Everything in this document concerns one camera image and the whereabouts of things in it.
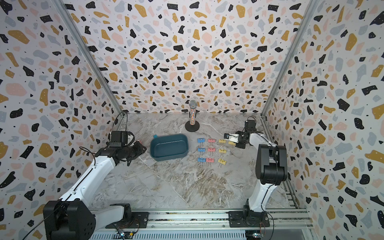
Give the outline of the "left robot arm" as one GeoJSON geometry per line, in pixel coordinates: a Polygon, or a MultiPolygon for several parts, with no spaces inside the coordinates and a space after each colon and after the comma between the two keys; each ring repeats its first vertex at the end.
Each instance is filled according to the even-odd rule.
{"type": "Polygon", "coordinates": [[[99,149],[95,162],[73,187],[58,200],[49,201],[43,208],[48,240],[88,240],[93,233],[111,224],[129,226],[134,217],[129,204],[112,205],[92,212],[89,209],[94,195],[105,177],[120,163],[130,164],[146,152],[140,141],[126,146],[112,144],[99,149]]]}

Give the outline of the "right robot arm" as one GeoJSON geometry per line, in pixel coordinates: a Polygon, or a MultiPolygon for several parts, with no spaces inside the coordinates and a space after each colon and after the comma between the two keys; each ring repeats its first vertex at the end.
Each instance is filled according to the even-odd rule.
{"type": "Polygon", "coordinates": [[[257,150],[255,173],[258,181],[254,192],[243,207],[244,215],[265,213],[273,191],[288,177],[287,149],[271,142],[256,128],[255,120],[246,120],[242,131],[224,134],[224,139],[244,149],[250,145],[257,150]]]}

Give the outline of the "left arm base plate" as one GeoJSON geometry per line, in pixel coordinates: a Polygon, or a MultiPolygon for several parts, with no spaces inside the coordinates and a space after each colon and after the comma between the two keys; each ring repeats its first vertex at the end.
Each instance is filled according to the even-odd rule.
{"type": "Polygon", "coordinates": [[[124,216],[122,220],[109,224],[106,229],[145,229],[149,220],[149,212],[132,212],[124,216]]]}

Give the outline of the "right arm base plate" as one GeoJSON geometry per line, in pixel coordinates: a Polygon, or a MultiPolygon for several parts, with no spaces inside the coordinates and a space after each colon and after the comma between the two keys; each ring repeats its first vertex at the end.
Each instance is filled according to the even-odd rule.
{"type": "Polygon", "coordinates": [[[245,227],[269,227],[269,217],[266,212],[242,212],[230,211],[228,212],[229,223],[231,228],[245,228],[245,227]]]}

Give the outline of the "teal plastic storage box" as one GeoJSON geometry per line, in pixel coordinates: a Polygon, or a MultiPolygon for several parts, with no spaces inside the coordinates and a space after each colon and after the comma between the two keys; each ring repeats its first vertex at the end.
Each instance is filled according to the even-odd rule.
{"type": "Polygon", "coordinates": [[[151,141],[150,155],[157,162],[184,158],[188,153],[189,141],[184,134],[161,136],[151,141]]]}

